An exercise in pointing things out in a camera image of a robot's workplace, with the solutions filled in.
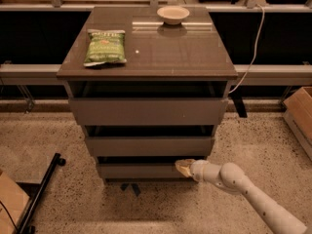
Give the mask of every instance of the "bag of chips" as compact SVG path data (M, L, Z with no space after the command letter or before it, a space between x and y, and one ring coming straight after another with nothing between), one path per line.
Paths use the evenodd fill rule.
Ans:
M104 63L126 63L124 30L89 29L90 45L84 65L95 66Z

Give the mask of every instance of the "table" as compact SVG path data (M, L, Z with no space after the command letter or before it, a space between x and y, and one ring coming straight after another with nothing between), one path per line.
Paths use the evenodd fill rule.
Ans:
M166 25L151 7L95 7L57 77L98 174L177 178L175 160L206 158L237 78L208 11ZM83 65L87 30L126 31L127 63Z

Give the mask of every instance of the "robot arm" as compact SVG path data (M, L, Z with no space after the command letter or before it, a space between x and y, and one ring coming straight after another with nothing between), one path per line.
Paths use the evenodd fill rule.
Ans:
M311 228L308 230L304 223L257 188L244 171L233 163L219 166L206 160L179 160L175 166L183 175L196 181L209 182L231 194L242 194L273 233L312 233Z

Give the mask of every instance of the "black caster wheel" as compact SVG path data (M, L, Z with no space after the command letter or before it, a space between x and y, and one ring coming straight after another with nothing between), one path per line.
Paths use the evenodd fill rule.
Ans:
M23 234L34 234L36 232L35 226L29 226Z
M58 165L59 166L63 167L63 166L65 166L65 164L66 164L66 160L65 159L62 159L62 158L58 159Z

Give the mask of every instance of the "white bowl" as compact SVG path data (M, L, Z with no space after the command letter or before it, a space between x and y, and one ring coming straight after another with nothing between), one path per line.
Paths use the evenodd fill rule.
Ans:
M177 25L189 16L189 11L180 6L166 6L157 11L166 24Z

